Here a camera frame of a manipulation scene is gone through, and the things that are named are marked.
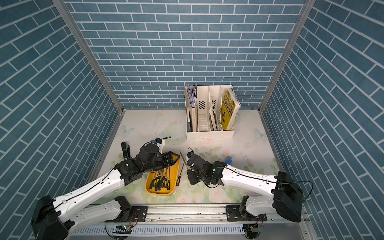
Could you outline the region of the file tool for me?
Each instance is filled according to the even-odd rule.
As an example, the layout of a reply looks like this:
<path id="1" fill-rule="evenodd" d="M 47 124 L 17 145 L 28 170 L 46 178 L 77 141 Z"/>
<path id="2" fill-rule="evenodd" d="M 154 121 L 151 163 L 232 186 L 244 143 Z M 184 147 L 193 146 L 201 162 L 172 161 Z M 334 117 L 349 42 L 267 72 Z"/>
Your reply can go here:
<path id="1" fill-rule="evenodd" d="M 179 176 L 178 176 L 178 179 L 177 179 L 177 182 L 176 182 L 176 187 L 178 187 L 180 185 L 180 181 L 181 181 L 181 177 L 182 177 L 182 173 L 183 173 L 183 169 L 184 169 L 185 165 L 186 164 L 183 163 L 182 168 L 181 168 L 180 173 L 179 173 Z"/>
<path id="2" fill-rule="evenodd" d="M 155 190 L 160 191 L 163 184 L 163 176 L 164 176 L 164 170 L 158 171 L 158 176 L 156 178 L 156 184 L 155 184 Z"/>
<path id="3" fill-rule="evenodd" d="M 166 170 L 166 168 L 163 169 L 163 176 L 162 176 L 161 181 L 160 181 L 160 184 L 161 184 L 160 186 L 161 186 L 161 188 L 164 188 L 165 170 Z"/>
<path id="4" fill-rule="evenodd" d="M 171 167 L 168 167 L 167 169 L 167 173 L 168 173 L 168 176 L 167 176 L 167 190 L 169 191 L 171 189 Z"/>
<path id="5" fill-rule="evenodd" d="M 187 167 L 187 170 L 190 170 L 190 167 L 187 165 L 187 161 L 186 161 L 185 157 L 183 156 L 182 152 L 180 150 L 179 150 L 179 152 L 180 152 L 181 158 L 183 159 L 184 165 Z"/>
<path id="6" fill-rule="evenodd" d="M 165 170 L 165 179 L 164 179 L 164 188 L 165 189 L 168 188 L 168 169 L 169 168 L 166 168 L 166 170 Z"/>
<path id="7" fill-rule="evenodd" d="M 155 191 L 158 191 L 157 190 L 157 183 L 158 183 L 158 176 L 159 176 L 159 171 L 157 171 L 157 177 L 155 178 L 155 181 L 154 181 L 154 188 L 155 188 Z"/>
<path id="8" fill-rule="evenodd" d="M 160 191 L 161 188 L 163 187 L 164 185 L 164 179 L 165 179 L 165 174 L 164 174 L 164 169 L 162 169 L 161 171 L 159 171 L 159 176 L 158 176 L 158 183 L 157 183 L 157 190 Z"/>

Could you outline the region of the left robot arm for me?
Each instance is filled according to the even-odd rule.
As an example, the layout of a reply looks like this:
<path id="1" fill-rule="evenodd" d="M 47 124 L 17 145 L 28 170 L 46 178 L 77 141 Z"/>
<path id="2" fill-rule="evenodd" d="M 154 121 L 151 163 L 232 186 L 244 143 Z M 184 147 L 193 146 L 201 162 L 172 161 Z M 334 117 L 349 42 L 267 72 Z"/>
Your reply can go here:
<path id="1" fill-rule="evenodd" d="M 31 225 L 37 240 L 64 240 L 73 232 L 100 222 L 126 222 L 135 218 L 126 197 L 91 206 L 96 200 L 140 179 L 146 172 L 155 172 L 176 164 L 180 155 L 161 153 L 157 142 L 144 144 L 132 158 L 124 149 L 123 161 L 107 174 L 62 196 L 41 198 L 35 207 Z"/>

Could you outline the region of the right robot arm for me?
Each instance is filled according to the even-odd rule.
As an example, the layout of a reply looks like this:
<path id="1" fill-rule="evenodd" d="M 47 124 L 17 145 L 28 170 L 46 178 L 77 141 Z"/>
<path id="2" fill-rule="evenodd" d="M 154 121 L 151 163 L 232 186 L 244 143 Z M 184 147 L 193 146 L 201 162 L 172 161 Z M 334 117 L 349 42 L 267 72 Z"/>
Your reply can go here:
<path id="1" fill-rule="evenodd" d="M 274 175 L 255 174 L 237 169 L 224 162 L 210 163 L 193 151 L 187 153 L 187 176 L 191 185 L 203 182 L 208 187 L 237 187 L 259 194 L 243 197 L 239 212 L 248 221 L 260 214 L 273 211 L 291 222 L 299 223 L 302 217 L 304 193 L 299 182 L 287 173 Z"/>

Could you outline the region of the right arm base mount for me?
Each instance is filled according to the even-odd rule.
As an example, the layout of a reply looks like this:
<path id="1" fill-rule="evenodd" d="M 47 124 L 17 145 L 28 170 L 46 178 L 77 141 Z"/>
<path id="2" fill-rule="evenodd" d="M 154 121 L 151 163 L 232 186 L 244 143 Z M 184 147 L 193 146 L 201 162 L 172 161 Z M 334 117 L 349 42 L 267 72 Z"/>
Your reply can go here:
<path id="1" fill-rule="evenodd" d="M 263 196 L 244 196 L 240 205 L 227 205 L 226 211 L 228 222 L 266 221 L 267 215 L 277 213 L 273 200 Z"/>

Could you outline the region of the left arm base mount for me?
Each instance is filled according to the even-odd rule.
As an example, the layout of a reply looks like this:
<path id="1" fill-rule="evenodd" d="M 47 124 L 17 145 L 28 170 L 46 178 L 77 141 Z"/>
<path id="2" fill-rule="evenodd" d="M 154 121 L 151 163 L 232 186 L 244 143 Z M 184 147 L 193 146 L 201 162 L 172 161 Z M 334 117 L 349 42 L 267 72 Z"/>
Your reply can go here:
<path id="1" fill-rule="evenodd" d="M 146 220 L 148 206 L 131 205 L 126 197 L 116 197 L 101 205 L 86 207 L 70 218 L 76 226 L 93 225 L 101 222 L 142 223 Z"/>

